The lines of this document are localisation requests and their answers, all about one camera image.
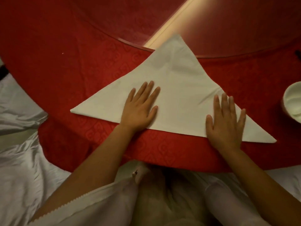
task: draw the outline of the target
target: black object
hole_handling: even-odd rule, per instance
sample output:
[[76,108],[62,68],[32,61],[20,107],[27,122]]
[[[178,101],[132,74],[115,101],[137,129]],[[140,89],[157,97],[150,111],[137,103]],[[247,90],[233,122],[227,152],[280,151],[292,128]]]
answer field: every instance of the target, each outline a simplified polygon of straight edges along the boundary
[[0,67],[0,81],[5,78],[9,74],[8,69],[6,69],[5,65]]
[[300,50],[296,50],[295,51],[295,55],[298,57],[298,59],[301,61],[301,51]]

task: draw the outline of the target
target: table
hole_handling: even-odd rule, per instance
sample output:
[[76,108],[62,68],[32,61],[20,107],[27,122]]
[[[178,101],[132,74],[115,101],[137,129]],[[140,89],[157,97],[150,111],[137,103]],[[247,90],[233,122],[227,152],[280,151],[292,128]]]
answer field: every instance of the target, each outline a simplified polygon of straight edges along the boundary
[[[73,171],[116,124],[71,114],[70,109],[127,74],[150,54],[99,30],[70,0],[2,0],[0,56],[17,82],[49,114],[39,128],[46,158]],[[207,74],[247,114],[277,139],[275,144],[243,143],[263,169],[301,163],[301,125],[283,114],[280,100],[301,81],[294,51],[301,39],[262,52],[199,59]],[[146,130],[136,136],[124,161],[204,172],[229,168],[206,138]]]

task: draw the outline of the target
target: hand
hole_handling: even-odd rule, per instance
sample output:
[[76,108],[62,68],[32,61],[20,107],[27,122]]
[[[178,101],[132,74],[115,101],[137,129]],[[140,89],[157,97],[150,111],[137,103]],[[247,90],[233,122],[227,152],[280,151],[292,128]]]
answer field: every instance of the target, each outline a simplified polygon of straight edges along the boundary
[[206,117],[206,135],[211,145],[219,152],[239,150],[246,123],[246,110],[241,110],[237,121],[234,98],[222,94],[222,107],[218,95],[213,99],[214,124],[212,117]]
[[153,81],[149,84],[143,83],[136,95],[136,89],[133,88],[126,100],[120,125],[128,128],[133,134],[149,126],[156,116],[158,106],[154,106],[151,111],[150,109],[160,93],[160,87],[157,87],[149,96],[153,86]]

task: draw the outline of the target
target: finger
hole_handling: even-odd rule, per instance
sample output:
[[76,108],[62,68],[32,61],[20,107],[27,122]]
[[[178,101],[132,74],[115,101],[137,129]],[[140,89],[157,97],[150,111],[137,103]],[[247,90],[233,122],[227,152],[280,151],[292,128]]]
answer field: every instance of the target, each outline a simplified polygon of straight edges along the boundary
[[222,114],[223,117],[227,117],[230,115],[230,108],[229,108],[228,97],[226,93],[222,94]]
[[208,137],[213,131],[213,119],[210,115],[206,116],[206,136]]
[[234,124],[237,122],[236,109],[233,96],[229,97],[230,114]]
[[142,86],[141,86],[140,89],[138,90],[137,94],[136,94],[136,95],[134,96],[134,98],[133,98],[133,101],[134,101],[134,102],[137,101],[137,100],[140,98],[140,96],[142,95],[142,93],[145,91],[145,88],[147,87],[147,85],[148,85],[147,82],[144,82],[144,83],[142,84]]
[[135,88],[133,88],[133,89],[130,91],[129,96],[128,96],[128,99],[126,99],[126,103],[129,103],[129,102],[131,102],[131,101],[133,100],[133,97],[134,97],[134,95],[135,95],[135,92],[136,92],[136,89],[135,89]]
[[139,98],[140,103],[144,103],[148,99],[148,97],[151,93],[151,90],[153,89],[154,84],[155,84],[154,81],[150,81],[150,83],[146,87],[145,91],[143,92],[143,94]]
[[237,131],[241,139],[243,137],[243,129],[245,124],[246,124],[246,109],[243,109],[240,112],[240,116],[237,122]]
[[151,108],[151,106],[153,105],[153,103],[155,102],[156,98],[158,97],[159,93],[160,93],[161,88],[157,87],[153,93],[149,96],[149,98],[145,101],[145,106],[146,109],[149,111],[149,109]]
[[154,106],[152,108],[152,110],[150,111],[148,117],[147,117],[147,121],[148,121],[148,125],[154,120],[154,118],[156,117],[158,111],[158,106]]
[[214,112],[214,122],[216,122],[220,117],[222,117],[222,110],[219,103],[218,95],[215,95],[213,99],[213,112]]

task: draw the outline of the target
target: right hand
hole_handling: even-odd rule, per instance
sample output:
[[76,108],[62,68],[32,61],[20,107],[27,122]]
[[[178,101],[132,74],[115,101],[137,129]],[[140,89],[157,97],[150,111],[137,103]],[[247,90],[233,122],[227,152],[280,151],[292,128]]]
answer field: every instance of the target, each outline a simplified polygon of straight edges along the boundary
[[210,115],[206,117],[206,135],[211,145],[221,151],[239,150],[246,123],[246,110],[241,110],[237,121],[234,98],[222,94],[222,106],[218,95],[214,96],[214,123]]

